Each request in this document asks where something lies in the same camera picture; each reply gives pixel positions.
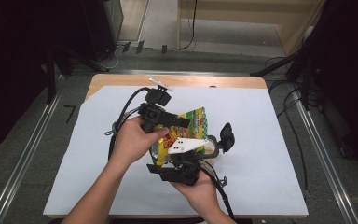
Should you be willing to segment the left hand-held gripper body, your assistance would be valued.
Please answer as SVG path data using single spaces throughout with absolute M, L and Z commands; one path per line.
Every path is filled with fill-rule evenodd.
M 172 99 L 167 90 L 174 91 L 161 81 L 153 77 L 149 81 L 156 84 L 155 89 L 150 89 L 145 97 L 145 103 L 141 104 L 138 113 L 144 119 L 142 129 L 145 133 L 151 133 L 155 126 L 161 124 L 166 127 L 172 126 L 173 115 L 164 110 L 164 106 Z

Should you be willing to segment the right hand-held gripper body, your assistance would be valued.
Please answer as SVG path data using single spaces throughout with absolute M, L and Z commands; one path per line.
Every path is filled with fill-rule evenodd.
M 207 140 L 205 139 L 177 138 L 168 149 L 168 154 L 170 156 L 182 154 L 183 163 L 167 168 L 166 173 L 159 174 L 161 179 L 193 186 L 197 182 L 200 172 L 200 162 L 195 149 L 206 144 Z

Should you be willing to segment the yellow green snack pouch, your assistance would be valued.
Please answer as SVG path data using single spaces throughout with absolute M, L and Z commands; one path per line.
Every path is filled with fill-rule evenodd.
M 168 149 L 178 137 L 192 139 L 206 139 L 208 137 L 208 121 L 204 107 L 180 114 L 179 117 L 189 119 L 189 125 L 187 128 L 172 126 L 169 133 L 160 138 L 149 149 L 155 165 L 162 166 L 170 160 Z

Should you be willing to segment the clear container with black flip lid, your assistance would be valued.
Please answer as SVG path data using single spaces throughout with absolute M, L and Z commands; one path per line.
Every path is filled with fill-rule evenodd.
M 205 151 L 197 152 L 196 155 L 199 159 L 216 159 L 220 150 L 223 150 L 224 153 L 229 152 L 234 144 L 235 136 L 232 132 L 231 124 L 227 122 L 220 132 L 220 140 L 217 140 L 213 135 L 209 135 L 207 137 L 207 144 L 204 146 Z

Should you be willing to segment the person's right hand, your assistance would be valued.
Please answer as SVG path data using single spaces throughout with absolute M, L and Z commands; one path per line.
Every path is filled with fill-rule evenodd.
M 199 173 L 199 179 L 193 186 L 173 182 L 171 185 L 186 197 L 190 206 L 202 217 L 212 217 L 222 212 L 216 188 L 204 172 Z

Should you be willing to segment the person's left hand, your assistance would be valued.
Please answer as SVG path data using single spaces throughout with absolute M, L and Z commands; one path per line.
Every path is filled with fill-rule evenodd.
M 169 129 L 163 127 L 152 133 L 145 133 L 141 128 L 141 117 L 127 119 L 117 134 L 117 140 L 108 164 L 129 167 L 138 161 L 160 138 L 167 135 Z

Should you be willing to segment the black tripod stand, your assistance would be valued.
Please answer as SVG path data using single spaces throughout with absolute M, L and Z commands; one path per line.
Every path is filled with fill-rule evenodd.
M 50 104 L 53 101 L 53 98 L 57 95 L 58 91 L 56 88 L 56 77 L 55 77 L 55 65 L 58 66 L 60 71 L 64 75 L 72 75 L 73 67 L 69 62 L 69 58 L 75 58 L 79 62 L 86 65 L 88 68 L 96 72 L 105 72 L 105 69 L 102 68 L 97 63 L 92 60 L 86 59 L 77 52 L 69 49 L 65 46 L 58 44 L 48 44 L 46 51 L 46 66 L 47 66 L 47 87 L 48 87 L 48 99 L 47 103 Z

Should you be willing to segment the black stand leg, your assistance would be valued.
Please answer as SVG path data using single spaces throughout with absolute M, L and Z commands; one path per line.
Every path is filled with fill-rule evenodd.
M 276 63 L 258 71 L 258 72 L 253 72 L 250 73 L 251 77 L 263 77 L 269 73 L 271 73 L 272 71 L 277 70 L 278 68 L 287 65 L 290 62 L 293 62 L 295 59 L 299 59 L 300 57 L 302 57 L 302 53 L 299 52 L 295 52 L 279 61 L 277 61 Z

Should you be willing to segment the light wooden cabinet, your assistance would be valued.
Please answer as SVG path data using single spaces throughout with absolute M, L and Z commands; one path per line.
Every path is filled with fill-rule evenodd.
M 177 46 L 181 19 L 274 24 L 286 55 L 295 53 L 309 27 L 315 25 L 326 0 L 176 0 Z

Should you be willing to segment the black curtain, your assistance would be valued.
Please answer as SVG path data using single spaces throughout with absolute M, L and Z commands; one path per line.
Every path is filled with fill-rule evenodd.
M 296 79 L 307 61 L 318 70 L 315 82 L 349 125 L 343 143 L 358 155 L 358 0 L 326 0 L 286 76 Z
M 116 47 L 113 0 L 0 0 L 0 144 L 39 93 L 48 89 L 48 44 L 97 62 Z

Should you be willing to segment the metal floor rail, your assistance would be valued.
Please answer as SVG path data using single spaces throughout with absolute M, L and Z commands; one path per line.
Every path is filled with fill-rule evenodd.
M 14 167 L 8 181 L 6 182 L 2 193 L 0 194 L 0 224 L 2 224 L 7 210 L 12 204 L 21 182 L 28 170 L 28 167 L 34 157 L 42 136 L 48 127 L 49 121 L 57 107 L 58 102 L 62 96 L 62 89 L 66 84 L 65 75 L 59 75 L 57 80 L 57 93 L 53 96 L 52 100 L 45 105 L 42 115 L 36 123 L 33 132 L 21 153 L 21 156 Z
M 349 194 L 347 193 L 341 179 L 338 176 L 336 168 L 330 159 L 322 137 L 320 136 L 312 119 L 311 113 L 301 103 L 297 103 L 296 107 L 303 120 L 305 128 L 307 129 L 310 141 L 313 144 L 319 162 L 324 170 L 324 174 L 345 224 L 358 224 L 358 216 L 354 210 Z

